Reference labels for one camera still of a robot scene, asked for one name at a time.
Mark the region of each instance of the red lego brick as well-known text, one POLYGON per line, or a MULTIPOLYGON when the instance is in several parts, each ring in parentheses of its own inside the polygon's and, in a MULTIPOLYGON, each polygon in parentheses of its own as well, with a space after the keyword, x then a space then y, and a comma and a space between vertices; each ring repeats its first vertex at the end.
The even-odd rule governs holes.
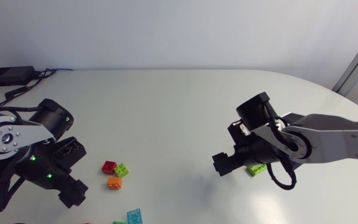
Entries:
POLYGON ((117 166, 115 162, 106 161, 102 167, 102 171, 105 174, 112 174, 114 173, 114 168, 117 166))

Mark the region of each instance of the black cable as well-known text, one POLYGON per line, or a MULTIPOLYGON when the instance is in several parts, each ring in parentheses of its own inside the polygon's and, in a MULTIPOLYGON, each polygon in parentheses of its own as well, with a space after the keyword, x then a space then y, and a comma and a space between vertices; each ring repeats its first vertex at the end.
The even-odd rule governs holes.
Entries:
POLYGON ((9 99, 9 100, 4 100, 4 101, 0 102, 0 107, 4 106, 4 105, 7 104, 8 102, 10 102, 10 101, 16 99, 17 97, 23 95, 24 93, 27 93, 28 91, 30 91, 31 89, 33 89, 35 86, 37 86, 45 77, 46 77, 46 78, 47 78, 47 77, 50 77, 51 75, 53 75, 53 74, 56 73, 56 72, 57 72, 57 70, 51 70, 51 69, 49 69, 49 68, 45 69, 45 71, 42 71, 42 76, 36 81, 36 83, 34 83, 34 84, 31 85, 31 86, 28 86, 26 91, 23 91, 22 93, 19 93, 19 94, 17 94, 16 96, 13 96, 11 99, 9 99))
MULTIPOLYGON (((278 131, 278 128, 277 126, 275 125, 275 120, 274 118, 276 116, 273 115, 273 112, 270 110, 270 108, 265 104, 265 109, 267 111, 267 114, 268 114, 268 123, 269 123, 269 126, 270 126, 270 129, 272 130, 273 132, 273 135, 276 137, 276 139, 278 141, 280 141, 283 145, 285 145, 286 147, 292 149, 294 146, 291 145, 281 134, 280 132, 278 131)), ((281 118, 280 119, 281 121, 284 122, 285 125, 287 125, 287 122, 281 118)), ((286 156, 279 156, 278 157, 281 162, 282 162, 282 165, 283 167, 285 168, 285 171, 287 172, 287 174, 291 177, 291 185, 285 185, 283 183, 281 183, 280 181, 277 180, 277 178, 274 176, 274 173, 273 173, 273 169, 272 169, 272 165, 270 163, 266 164, 267 166, 267 170, 268 170, 268 174, 270 175, 270 177, 272 178, 272 180, 282 189, 284 190, 291 190, 295 187, 295 184, 296 184, 296 175, 295 175, 295 172, 293 170, 291 170, 292 166, 290 164, 290 161, 289 161, 289 158, 286 157, 286 156)))
POLYGON ((280 181, 277 180, 277 178, 274 176, 274 173, 273 173, 273 169, 272 169, 272 165, 271 163, 268 163, 266 164, 267 166, 267 172, 268 174, 270 175, 270 177, 272 178, 272 180, 279 186, 281 187, 282 189, 284 190, 291 190, 295 187, 296 185, 296 175, 295 175, 295 172, 288 172, 288 175, 291 177, 291 185, 286 185, 286 184, 283 184, 281 183, 280 181))
POLYGON ((284 125, 285 125, 286 127, 288 127, 288 123, 287 123, 286 120, 284 120, 284 118, 282 118, 282 117, 280 117, 280 116, 275 116, 274 118, 275 118, 275 119, 279 119, 280 121, 282 121, 282 122, 284 123, 284 125))
POLYGON ((291 145, 278 131, 278 127, 276 126, 276 122, 274 120, 274 115, 272 113, 272 111, 265 105, 267 114, 268 114, 268 123, 270 126, 270 129, 273 132, 274 137, 283 145, 285 145, 286 147, 290 148, 291 150, 295 151, 294 146, 291 145))
POLYGON ((19 112, 34 112, 41 109, 42 106, 37 106, 33 108, 23 108, 23 107, 15 107, 15 106, 0 107, 0 111, 19 111, 19 112))
POLYGON ((7 110, 7 111, 11 112, 12 114, 14 114, 14 115, 16 116, 16 123, 17 123, 17 124, 23 124, 23 119, 22 119, 22 117, 19 115, 18 112, 16 112, 16 111, 11 111, 11 110, 7 110))

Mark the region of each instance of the orange lego brick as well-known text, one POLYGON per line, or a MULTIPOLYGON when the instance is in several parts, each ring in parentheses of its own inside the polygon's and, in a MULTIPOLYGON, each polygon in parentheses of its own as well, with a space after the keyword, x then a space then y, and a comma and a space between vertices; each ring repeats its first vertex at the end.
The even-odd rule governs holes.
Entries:
POLYGON ((109 177, 107 185, 110 189, 120 189, 122 186, 122 180, 120 177, 109 177))

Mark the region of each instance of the transparent blue lego brick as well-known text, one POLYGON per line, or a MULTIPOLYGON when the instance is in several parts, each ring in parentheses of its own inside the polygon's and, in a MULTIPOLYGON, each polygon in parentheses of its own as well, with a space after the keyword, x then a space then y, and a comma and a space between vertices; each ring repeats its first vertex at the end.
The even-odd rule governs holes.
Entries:
POLYGON ((140 214, 139 208, 127 212, 127 215, 128 215, 128 224, 142 224, 142 215, 140 214))

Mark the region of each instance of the robotic arm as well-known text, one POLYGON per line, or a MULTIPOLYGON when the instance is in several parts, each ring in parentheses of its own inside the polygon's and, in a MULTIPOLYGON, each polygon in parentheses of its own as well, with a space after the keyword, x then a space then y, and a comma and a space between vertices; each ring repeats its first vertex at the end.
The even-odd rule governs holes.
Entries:
POLYGON ((74 137, 58 142, 72 126, 72 115, 48 99, 35 108, 2 107, 0 111, 15 115, 0 113, 0 212, 25 180, 59 190, 59 198, 68 208, 81 204, 88 188, 71 177, 70 167, 86 151, 74 137), (36 113, 24 121, 18 111, 36 113), (20 179, 9 189, 14 174, 20 179))
POLYGON ((272 180, 290 190, 296 184, 295 169, 304 163, 325 163, 346 158, 358 159, 358 122, 338 116, 294 113, 279 117, 261 93, 237 108, 240 120, 228 130, 235 142, 234 154, 213 156, 220 176, 240 166, 266 164, 272 180), (270 163, 280 161, 292 179, 280 183, 270 163))

